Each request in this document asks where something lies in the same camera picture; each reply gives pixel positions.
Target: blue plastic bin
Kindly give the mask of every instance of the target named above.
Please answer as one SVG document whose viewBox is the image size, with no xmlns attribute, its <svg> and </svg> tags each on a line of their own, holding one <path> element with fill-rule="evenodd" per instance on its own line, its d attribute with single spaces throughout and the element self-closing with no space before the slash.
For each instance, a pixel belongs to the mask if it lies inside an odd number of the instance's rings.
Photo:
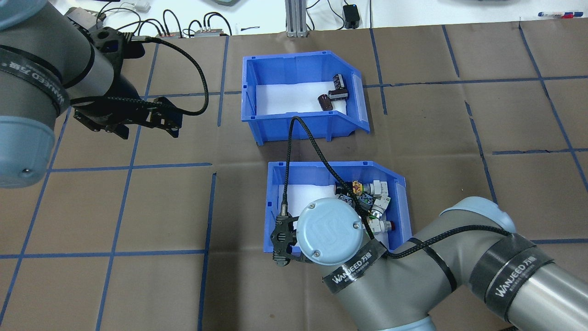
<svg viewBox="0 0 588 331">
<path fill-rule="evenodd" d="M 404 177 L 382 167 L 373 161 L 330 162 L 333 169 L 345 181 L 359 180 L 368 183 L 373 180 L 387 181 L 390 204 L 386 210 L 386 220 L 392 221 L 396 229 L 388 232 L 387 246 L 390 251 L 398 248 L 412 236 L 406 181 Z M 263 232 L 263 251 L 273 252 L 270 235 L 275 228 L 279 214 L 282 193 L 279 186 L 284 184 L 285 162 L 268 163 L 268 188 L 266 193 L 265 229 Z M 289 184 L 310 184 L 316 186 L 333 185 L 335 179 L 321 162 L 290 162 Z M 299 255 L 300 248 L 293 247 L 293 254 Z"/>
<path fill-rule="evenodd" d="M 324 82 L 333 80 L 336 74 L 343 75 L 349 90 L 347 115 L 338 111 L 257 115 L 257 85 Z M 257 144 L 287 140 L 290 119 L 294 115 L 304 120 L 316 138 L 327 141 L 346 137 L 358 128 L 369 133 L 361 73 L 330 51 L 244 57 L 241 121 L 249 124 Z M 306 139 L 306 133 L 296 124 L 292 137 Z"/>
</svg>

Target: black power adapter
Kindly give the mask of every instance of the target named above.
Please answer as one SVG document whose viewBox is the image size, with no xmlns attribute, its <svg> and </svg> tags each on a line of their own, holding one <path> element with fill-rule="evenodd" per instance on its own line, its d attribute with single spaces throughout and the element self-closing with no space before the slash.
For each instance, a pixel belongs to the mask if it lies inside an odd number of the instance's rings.
<svg viewBox="0 0 588 331">
<path fill-rule="evenodd" d="M 345 18 L 345 28 L 355 29 L 359 27 L 359 11 L 356 5 L 343 6 L 343 17 Z"/>
</svg>

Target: white connector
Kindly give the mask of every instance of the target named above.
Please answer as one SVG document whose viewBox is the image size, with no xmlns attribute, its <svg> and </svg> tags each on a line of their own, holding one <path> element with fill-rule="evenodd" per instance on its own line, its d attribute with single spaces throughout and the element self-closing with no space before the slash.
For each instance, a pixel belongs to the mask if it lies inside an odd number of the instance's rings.
<svg viewBox="0 0 588 331">
<path fill-rule="evenodd" d="M 133 6 L 138 12 L 148 12 L 151 9 L 151 4 L 147 0 L 136 0 Z"/>
</svg>

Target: black capacitor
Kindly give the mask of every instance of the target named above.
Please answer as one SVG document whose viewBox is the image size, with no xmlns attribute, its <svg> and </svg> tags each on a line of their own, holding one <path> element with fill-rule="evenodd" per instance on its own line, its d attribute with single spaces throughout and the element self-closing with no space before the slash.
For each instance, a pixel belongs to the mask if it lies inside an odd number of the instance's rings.
<svg viewBox="0 0 588 331">
<path fill-rule="evenodd" d="M 319 104 L 322 110 L 333 110 L 333 104 L 331 103 L 329 96 L 321 94 L 319 96 Z"/>
</svg>

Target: black cable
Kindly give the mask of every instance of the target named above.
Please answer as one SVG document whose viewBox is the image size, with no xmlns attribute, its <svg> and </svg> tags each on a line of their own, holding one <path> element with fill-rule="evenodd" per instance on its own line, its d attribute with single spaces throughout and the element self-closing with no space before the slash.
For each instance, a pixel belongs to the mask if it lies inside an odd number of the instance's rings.
<svg viewBox="0 0 588 331">
<path fill-rule="evenodd" d="M 341 19 L 341 21 L 343 21 L 343 25 L 341 25 L 340 28 L 338 28 L 337 30 L 341 30 L 344 26 L 345 26 L 345 20 L 335 12 L 335 10 L 333 10 L 333 7 L 330 5 L 330 0 L 327 0 L 327 3 L 329 4 L 329 8 L 331 9 L 331 11 L 333 12 L 333 14 L 337 15 L 338 18 Z"/>
<path fill-rule="evenodd" d="M 96 14 L 96 24 L 98 24 L 98 19 L 100 18 L 100 15 L 102 15 L 102 11 L 104 10 L 104 8 L 106 8 L 106 6 L 110 5 L 113 2 L 114 1 L 109 1 L 108 3 L 106 3 L 106 5 L 104 5 L 102 8 L 100 8 L 100 10 L 98 11 L 98 13 Z"/>
<path fill-rule="evenodd" d="M 194 24 L 195 22 L 198 23 L 200 30 L 202 30 L 202 24 L 197 19 L 193 19 L 192 22 L 190 22 L 190 24 L 188 24 L 188 30 L 192 29 L 192 24 Z"/>
<path fill-rule="evenodd" d="M 200 65 L 198 64 L 198 62 L 196 62 L 196 60 L 194 58 L 192 58 L 190 56 L 190 54 L 186 53 L 186 51 L 184 51 L 182 48 L 179 48 L 178 46 L 167 42 L 165 40 L 159 39 L 159 38 L 154 38 L 154 37 L 145 37 L 144 40 L 142 41 L 135 41 L 135 42 L 154 42 L 156 44 L 162 44 L 165 45 L 167 47 L 171 47 L 174 50 L 178 51 L 180 54 L 182 54 L 184 57 L 186 57 L 188 60 L 190 60 L 190 62 L 196 67 L 196 69 L 198 70 L 198 74 L 200 75 L 200 78 L 202 80 L 202 86 L 204 87 L 204 105 L 202 106 L 202 108 L 199 111 L 188 111 L 188 110 L 183 110 L 181 108 L 178 108 L 176 106 L 172 106 L 172 105 L 166 105 L 166 104 L 158 104 L 155 102 L 149 102 L 149 101 L 144 101 L 144 100 L 137 100 L 137 99 L 131 99 L 131 98 L 122 98 L 122 97 L 83 97 L 83 98 L 77 98 L 77 99 L 72 99 L 71 100 L 71 105 L 75 106 L 76 104 L 80 104 L 80 103 L 84 103 L 84 102 L 92 102 L 92 101 L 99 101 L 99 100 L 109 100 L 109 101 L 117 101 L 117 102 L 125 102 L 128 104 L 135 104 L 135 105 L 140 105 L 140 106 L 145 106 L 145 107 L 153 107 L 153 108 L 159 108 L 159 109 L 167 109 L 167 110 L 171 110 L 174 112 L 178 112 L 180 114 L 183 115 L 188 115 L 188 116 L 197 116 L 197 115 L 201 115 L 202 113 L 204 113 L 206 111 L 206 108 L 208 108 L 208 85 L 206 84 L 206 78 L 204 77 L 204 72 L 202 72 L 202 68 L 200 67 Z"/>
<path fill-rule="evenodd" d="M 165 28 L 163 27 L 163 24 L 161 24 L 161 22 L 159 22 L 159 20 L 155 19 L 155 18 L 148 18 L 148 19 L 144 19 L 143 22 L 157 22 L 157 24 L 159 24 L 159 27 L 161 28 L 162 32 L 165 32 Z"/>
<path fill-rule="evenodd" d="M 212 15 L 208 16 L 208 21 L 206 22 L 206 23 L 208 23 L 208 27 L 209 28 L 211 27 L 211 18 L 213 18 L 215 16 L 219 16 L 220 18 L 222 18 L 225 21 L 226 26 L 229 28 L 229 35 L 233 35 L 233 31 L 230 28 L 229 21 L 227 21 L 226 18 L 223 15 L 221 15 L 221 14 L 216 14 L 215 13 L 215 14 L 212 14 Z"/>
<path fill-rule="evenodd" d="M 500 229 L 498 227 L 487 226 L 487 225 L 468 225 L 468 226 L 457 227 L 457 228 L 451 229 L 449 231 L 445 231 L 442 234 L 434 236 L 431 239 L 427 239 L 418 245 L 415 245 L 405 251 L 401 251 L 400 253 L 390 253 L 389 251 L 386 251 L 385 255 L 386 255 L 386 257 L 390 257 L 391 259 L 401 259 L 403 257 L 406 257 L 408 255 L 416 253 L 417 251 L 419 251 L 425 247 L 429 247 L 432 244 L 435 244 L 443 239 L 446 239 L 450 236 L 453 236 L 458 233 L 466 232 L 466 231 L 489 231 L 489 232 L 502 234 L 503 236 L 510 235 L 510 232 L 503 230 L 503 229 Z"/>
<path fill-rule="evenodd" d="M 161 34 L 161 30 L 159 29 L 159 27 L 157 26 L 157 24 L 155 24 L 155 23 L 151 22 L 151 21 L 150 21 L 150 20 L 148 20 L 148 19 L 146 19 L 146 20 L 144 20 L 144 21 L 142 21 L 142 22 L 141 22 L 141 24 L 139 25 L 139 32 L 137 32 L 137 35 L 141 35 L 141 28 L 143 28 L 143 25 L 144 25 L 145 23 L 149 23 L 149 24 L 153 25 L 153 26 L 155 27 L 155 29 L 157 30 L 157 34 L 158 34 L 160 37 L 161 37 L 161 36 L 163 36 L 163 35 Z"/>
<path fill-rule="evenodd" d="M 106 13 L 106 12 L 113 11 L 113 10 L 116 10 L 116 9 L 118 9 L 118 10 L 120 10 L 120 9 L 123 9 L 123 10 L 129 11 L 129 12 L 131 12 L 131 13 L 133 13 L 133 14 L 137 15 L 137 17 L 139 18 L 139 21 L 138 21 L 138 22 L 133 22 L 133 23 L 131 23 L 131 24 L 124 25 L 124 26 L 122 26 L 122 27 L 120 27 L 120 28 L 118 28 L 118 29 L 123 29 L 123 28 L 129 27 L 129 26 L 131 26 L 131 25 L 133 25 L 133 24 L 141 23 L 141 15 L 139 15 L 139 13 L 137 13 L 137 12 L 136 12 L 136 11 L 134 11 L 133 9 L 124 8 L 124 7 L 116 7 L 116 8 L 110 8 L 110 9 L 107 9 L 107 10 L 103 11 L 102 13 L 104 14 L 104 13 Z M 139 30 L 139 25 L 137 25 L 137 27 L 135 28 L 135 30 L 133 31 L 133 33 L 134 33 L 134 34 L 135 34 L 135 33 L 137 33 L 137 30 Z"/>
<path fill-rule="evenodd" d="M 192 29 L 182 29 L 182 32 L 188 36 L 188 38 L 192 38 L 196 35 L 196 31 L 192 30 Z"/>
<path fill-rule="evenodd" d="M 206 28 L 206 17 L 207 17 L 208 15 L 212 15 L 212 14 L 219 14 L 219 15 L 220 15 L 221 13 L 219 13 L 219 12 L 207 12 L 206 14 L 204 14 L 204 17 L 202 18 L 202 24 L 204 24 L 204 27 L 205 27 L 205 28 Z"/>
<path fill-rule="evenodd" d="M 319 2 L 320 2 L 320 0 L 316 0 L 316 2 L 314 4 L 312 4 L 312 6 L 306 7 L 306 9 L 311 9 L 312 7 L 316 6 L 316 4 L 318 4 Z"/>
<path fill-rule="evenodd" d="M 357 211 L 358 215 L 360 216 L 363 226 L 365 226 L 367 235 L 369 236 L 370 239 L 374 239 L 372 228 L 369 227 L 368 220 L 366 218 L 367 212 L 364 211 L 363 209 L 361 209 L 359 202 L 358 202 L 358 198 L 355 196 L 355 194 L 353 193 L 351 188 L 349 188 L 349 186 L 345 183 L 345 181 L 330 166 L 329 162 L 327 162 L 325 156 L 323 155 L 323 152 L 320 150 L 319 146 L 317 145 L 315 138 L 312 135 L 312 132 L 310 131 L 310 129 L 308 129 L 308 127 L 306 126 L 306 123 L 304 123 L 304 121 L 298 116 L 294 116 L 290 120 L 290 129 L 288 131 L 288 154 L 286 156 L 286 173 L 285 173 L 285 180 L 284 180 L 284 193 L 282 194 L 282 204 L 285 203 L 286 207 L 288 206 L 288 178 L 289 178 L 289 174 L 290 174 L 290 156 L 292 154 L 292 131 L 294 129 L 294 122 L 295 121 L 298 121 L 298 123 L 300 123 L 300 125 L 302 126 L 302 128 L 306 132 L 308 139 L 310 139 L 310 143 L 315 148 L 315 151 L 316 151 L 317 155 L 319 156 L 319 159 L 321 160 L 321 162 L 325 165 L 325 168 L 327 168 L 327 170 L 331 173 L 331 175 L 333 175 L 335 180 L 338 181 L 339 184 L 341 184 L 343 189 L 345 191 L 347 191 L 347 193 L 349 194 L 349 196 L 351 197 L 351 199 L 353 200 L 353 202 L 355 204 L 355 210 Z"/>
<path fill-rule="evenodd" d="M 312 17 L 310 17 L 310 14 L 308 13 L 308 9 L 306 10 L 306 15 L 308 16 L 308 18 L 310 18 L 310 23 L 312 24 L 312 30 L 315 29 L 315 22 L 312 20 Z"/>
<path fill-rule="evenodd" d="M 373 28 L 372 0 L 369 0 L 369 28 Z"/>
<path fill-rule="evenodd" d="M 178 32 L 180 33 L 180 38 L 181 38 L 182 37 L 182 26 L 180 25 L 180 20 L 178 20 L 178 17 L 176 16 L 176 14 L 174 12 L 172 12 L 171 10 L 169 10 L 169 9 L 166 9 L 166 10 L 163 11 L 163 25 L 165 26 L 165 32 L 167 32 L 168 35 L 169 35 L 168 25 L 165 22 L 165 13 L 166 12 L 172 13 L 173 17 L 175 17 L 176 23 L 178 23 Z"/>
</svg>

